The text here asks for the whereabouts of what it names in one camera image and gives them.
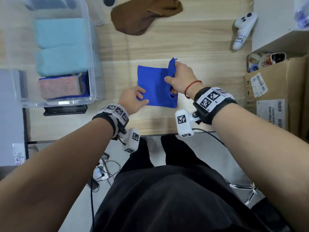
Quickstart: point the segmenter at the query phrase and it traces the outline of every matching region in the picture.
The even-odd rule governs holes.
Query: blue folded towel
[[[36,70],[42,77],[61,76],[88,71],[84,44],[43,49],[36,53]]]
[[[37,44],[40,48],[84,44],[86,39],[85,19],[42,19],[35,23]],[[93,45],[97,45],[95,26],[90,20],[90,33]]]
[[[178,95],[172,94],[171,85],[164,81],[164,77],[174,77],[177,59],[172,58],[168,68],[154,68],[138,66],[137,84],[146,90],[143,93],[143,99],[148,99],[150,106],[161,106],[175,108],[177,107]]]

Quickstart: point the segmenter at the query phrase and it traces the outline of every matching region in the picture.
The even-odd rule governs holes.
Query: hand
[[[184,94],[186,88],[198,79],[194,75],[192,68],[188,67],[186,64],[176,61],[175,67],[175,77],[167,76],[164,80],[166,83],[172,85],[173,89],[171,90],[171,93],[177,94],[179,92]],[[189,87],[187,90],[187,95],[194,99],[195,94],[204,87],[205,86],[202,83],[196,82]]]
[[[119,105],[122,105],[129,115],[137,113],[143,106],[149,103],[148,99],[139,101],[139,99],[143,99],[141,93],[145,93],[146,91],[140,86],[134,86],[133,88],[126,89],[122,92],[119,102]]]

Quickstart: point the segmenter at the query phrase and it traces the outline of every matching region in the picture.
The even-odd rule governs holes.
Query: forearm
[[[296,231],[309,222],[309,145],[293,134],[229,104],[213,127],[234,159]]]
[[[58,231],[112,134],[113,128],[106,120],[94,119],[3,179],[0,230]],[[23,223],[16,223],[17,218]]]

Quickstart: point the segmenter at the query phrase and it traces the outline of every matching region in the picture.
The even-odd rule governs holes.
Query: transparent plastic box
[[[15,95],[21,105],[30,107],[51,107],[90,104],[104,99],[104,84],[97,45],[91,42],[90,16],[95,25],[102,25],[102,13],[96,9],[88,11],[88,5],[96,6],[92,0],[2,0],[2,33],[6,47],[6,58],[10,69]],[[87,49],[89,97],[44,100],[37,84],[42,78],[36,73],[35,54],[39,50],[35,36],[35,21],[39,19],[83,18],[84,44]]]

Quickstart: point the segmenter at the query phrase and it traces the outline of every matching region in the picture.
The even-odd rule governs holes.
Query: red string bracelet
[[[184,91],[184,95],[186,96],[187,99],[190,99],[190,97],[186,95],[186,92],[187,92],[188,88],[189,88],[191,85],[193,85],[195,82],[200,82],[200,83],[202,83],[202,81],[196,80],[196,81],[194,81],[194,82],[192,82],[191,84],[188,85],[188,87],[187,87],[186,90]]]

